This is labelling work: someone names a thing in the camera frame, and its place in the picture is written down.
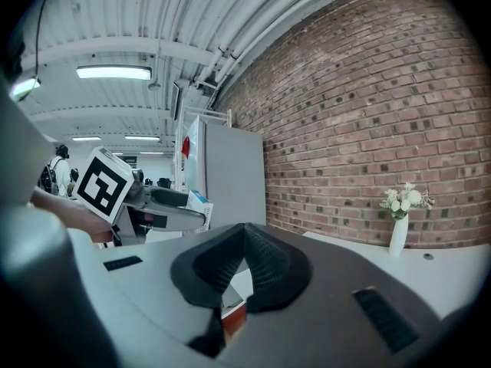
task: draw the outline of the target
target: refrigerator door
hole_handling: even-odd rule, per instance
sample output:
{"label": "refrigerator door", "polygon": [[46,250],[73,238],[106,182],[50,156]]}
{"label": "refrigerator door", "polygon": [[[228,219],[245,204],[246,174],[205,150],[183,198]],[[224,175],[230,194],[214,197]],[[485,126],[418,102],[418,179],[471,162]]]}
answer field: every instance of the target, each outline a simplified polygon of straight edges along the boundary
{"label": "refrigerator door", "polygon": [[213,203],[210,228],[240,222],[266,224],[262,137],[206,124],[206,198]]}
{"label": "refrigerator door", "polygon": [[205,129],[205,123],[197,117],[187,131],[189,158],[185,162],[184,176],[187,190],[195,189],[206,198]]}

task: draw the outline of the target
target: brick wall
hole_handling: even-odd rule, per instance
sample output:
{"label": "brick wall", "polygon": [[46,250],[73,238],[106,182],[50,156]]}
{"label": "brick wall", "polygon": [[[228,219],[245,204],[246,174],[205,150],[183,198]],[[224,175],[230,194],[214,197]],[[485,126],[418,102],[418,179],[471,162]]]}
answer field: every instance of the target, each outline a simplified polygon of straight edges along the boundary
{"label": "brick wall", "polygon": [[267,219],[387,244],[387,188],[437,204],[410,213],[408,245],[491,235],[487,69],[446,0],[338,0],[280,37],[224,94],[264,138]]}

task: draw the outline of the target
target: backpack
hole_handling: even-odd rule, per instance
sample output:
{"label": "backpack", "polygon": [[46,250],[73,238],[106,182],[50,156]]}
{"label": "backpack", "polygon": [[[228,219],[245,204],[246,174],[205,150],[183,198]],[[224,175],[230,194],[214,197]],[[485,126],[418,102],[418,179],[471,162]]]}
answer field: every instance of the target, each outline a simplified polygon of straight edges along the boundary
{"label": "backpack", "polygon": [[56,161],[53,168],[51,168],[51,162],[48,165],[46,165],[43,168],[43,172],[38,181],[39,188],[56,196],[58,195],[58,185],[56,184],[56,173],[54,172],[54,170],[56,169],[56,165],[60,161],[61,159]]}

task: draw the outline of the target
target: white flower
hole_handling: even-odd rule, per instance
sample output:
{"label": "white flower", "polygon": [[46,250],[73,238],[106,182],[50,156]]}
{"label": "white flower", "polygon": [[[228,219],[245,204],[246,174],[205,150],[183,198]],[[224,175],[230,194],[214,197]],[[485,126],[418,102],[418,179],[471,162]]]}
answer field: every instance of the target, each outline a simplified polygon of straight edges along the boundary
{"label": "white flower", "polygon": [[409,200],[411,205],[419,205],[421,203],[421,199],[421,194],[416,189],[407,193],[407,200]]}
{"label": "white flower", "polygon": [[400,204],[400,209],[403,212],[408,211],[410,207],[411,207],[411,204],[410,204],[409,200],[407,200],[407,199],[403,200],[402,203]]}
{"label": "white flower", "polygon": [[385,195],[387,195],[387,200],[392,202],[397,199],[397,191],[395,189],[388,189],[385,191]]}
{"label": "white flower", "polygon": [[392,202],[392,204],[390,205],[390,209],[393,211],[393,212],[396,212],[398,209],[400,209],[400,203],[398,200],[394,200]]}

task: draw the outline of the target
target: green leaves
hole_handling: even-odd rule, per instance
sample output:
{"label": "green leaves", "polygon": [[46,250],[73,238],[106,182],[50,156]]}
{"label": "green leaves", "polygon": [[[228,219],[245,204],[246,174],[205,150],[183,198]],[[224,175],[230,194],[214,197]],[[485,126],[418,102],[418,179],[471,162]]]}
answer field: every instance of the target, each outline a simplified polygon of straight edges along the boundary
{"label": "green leaves", "polygon": [[396,212],[390,211],[390,215],[392,215],[392,218],[395,219],[396,221],[399,221],[400,219],[404,218],[407,215],[407,212],[398,209]]}

